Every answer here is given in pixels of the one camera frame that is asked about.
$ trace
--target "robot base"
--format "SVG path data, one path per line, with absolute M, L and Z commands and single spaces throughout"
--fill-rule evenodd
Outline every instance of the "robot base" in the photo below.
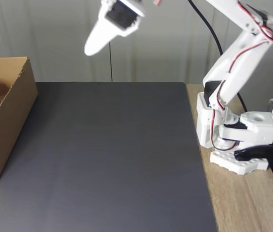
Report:
M 267 159 L 251 159 L 250 161 L 237 161 L 233 152 L 213 151 L 210 155 L 210 162 L 239 175 L 250 173 L 254 170 L 267 170 L 269 163 Z

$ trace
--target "wooden tabletop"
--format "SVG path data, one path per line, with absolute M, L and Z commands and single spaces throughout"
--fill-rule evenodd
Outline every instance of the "wooden tabletop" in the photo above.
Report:
M 202 85 L 187 85 L 195 126 L 197 94 Z M 243 112 L 238 99 L 230 105 L 236 114 Z M 200 146 L 216 224 L 219 232 L 273 232 L 273 174 L 254 171 L 237 175 L 210 163 L 210 152 Z

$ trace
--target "white robotic arm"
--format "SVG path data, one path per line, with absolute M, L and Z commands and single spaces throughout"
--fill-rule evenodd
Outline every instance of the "white robotic arm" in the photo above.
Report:
M 228 104 L 245 85 L 260 60 L 273 45 L 273 17 L 238 0 L 207 0 L 243 29 L 203 79 L 205 91 L 197 97 L 197 135 L 203 147 L 214 147 L 210 160 L 238 174 L 266 169 L 266 159 L 239 162 L 234 152 L 273 144 L 272 112 L 233 114 Z M 101 0 L 98 21 L 86 44 L 89 56 L 120 35 L 138 29 L 145 16 L 141 0 Z

